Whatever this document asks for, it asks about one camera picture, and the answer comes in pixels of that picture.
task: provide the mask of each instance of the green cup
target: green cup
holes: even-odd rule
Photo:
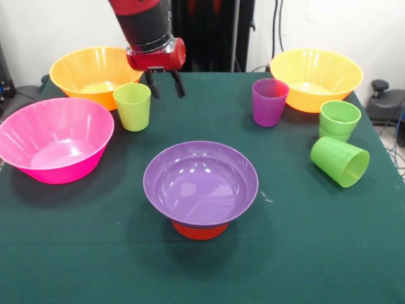
[[[144,84],[123,84],[113,93],[123,127],[131,132],[149,125],[151,90]]]
[[[343,188],[357,183],[366,172],[370,154],[332,137],[321,137],[311,150],[311,160]]]
[[[319,136],[347,141],[361,118],[361,111],[347,101],[331,100],[322,104]]]

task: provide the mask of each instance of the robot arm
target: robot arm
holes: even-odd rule
[[[145,71],[146,80],[155,98],[159,91],[152,72],[168,71],[176,82],[180,97],[185,90],[177,70],[185,62],[185,46],[170,30],[167,0],[109,0],[118,23],[130,46],[127,59],[134,70]]]

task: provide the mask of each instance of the yellow bowl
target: yellow bowl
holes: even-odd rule
[[[270,70],[290,87],[287,104],[308,113],[319,113],[326,101],[343,100],[363,81],[363,71],[353,60],[321,49],[280,53]]]
[[[49,76],[69,97],[86,98],[115,110],[113,91],[122,84],[138,82],[142,72],[135,71],[120,47],[88,47],[58,59]]]

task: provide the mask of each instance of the table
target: table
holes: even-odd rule
[[[251,85],[265,73],[168,74],[139,133],[116,128],[98,167],[41,184],[0,172],[2,303],[404,303],[405,187],[365,111],[350,143],[364,177],[342,189],[309,151],[318,116],[286,107],[271,129],[252,120]],[[42,98],[62,96],[48,83]],[[359,105],[354,94],[348,101]],[[180,236],[147,201],[142,176],[173,144],[218,141],[259,175],[252,207],[220,237]]]

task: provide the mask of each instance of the plastic bowl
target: plastic bowl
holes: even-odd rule
[[[97,103],[39,101],[0,125],[0,158],[40,182],[66,184],[96,167],[113,131],[113,117]]]
[[[172,146],[147,166],[144,190],[152,205],[187,238],[220,235],[258,192],[251,162],[224,144],[191,141]]]
[[[308,113],[319,113],[326,101],[343,100],[363,81],[363,71],[353,60],[321,49],[280,53],[270,70],[290,87],[287,104]]]
[[[128,63],[120,47],[89,47],[58,59],[49,76],[69,97],[93,100],[109,111],[116,109],[113,91],[122,84],[138,82],[142,72]]]

